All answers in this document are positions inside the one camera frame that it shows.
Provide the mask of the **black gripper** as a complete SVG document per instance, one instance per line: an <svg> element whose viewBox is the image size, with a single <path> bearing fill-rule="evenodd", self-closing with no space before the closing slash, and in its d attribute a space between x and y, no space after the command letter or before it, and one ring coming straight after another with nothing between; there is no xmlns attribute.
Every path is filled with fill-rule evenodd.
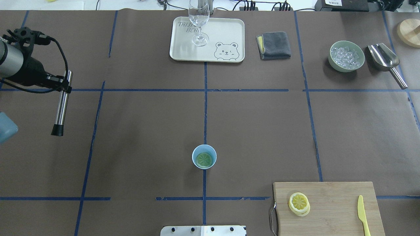
<svg viewBox="0 0 420 236"><path fill-rule="evenodd" d="M65 93L72 92L72 74L53 76L32 57L34 45L49 45L51 39L28 27L7 30L2 42L2 78L23 86L39 86Z"/></svg>

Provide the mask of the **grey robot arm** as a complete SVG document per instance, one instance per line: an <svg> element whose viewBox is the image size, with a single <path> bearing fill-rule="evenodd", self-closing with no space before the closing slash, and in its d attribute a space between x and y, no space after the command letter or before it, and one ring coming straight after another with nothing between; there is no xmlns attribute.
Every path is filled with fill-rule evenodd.
<svg viewBox="0 0 420 236"><path fill-rule="evenodd" d="M63 136L69 95L72 92L73 73L69 70L62 47L57 39L28 27L8 30L8 33L1 37L1 83L36 94L58 91L60 99L51 135ZM48 73L43 64L32 57L35 45L49 45L51 42L57 45L64 60L63 76Z"/></svg>

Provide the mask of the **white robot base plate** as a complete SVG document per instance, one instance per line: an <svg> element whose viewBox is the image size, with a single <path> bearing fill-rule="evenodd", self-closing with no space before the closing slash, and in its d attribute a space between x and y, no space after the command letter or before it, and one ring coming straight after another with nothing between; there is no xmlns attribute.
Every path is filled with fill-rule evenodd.
<svg viewBox="0 0 420 236"><path fill-rule="evenodd" d="M161 236L246 236L245 226L210 225L210 226L165 226Z"/></svg>

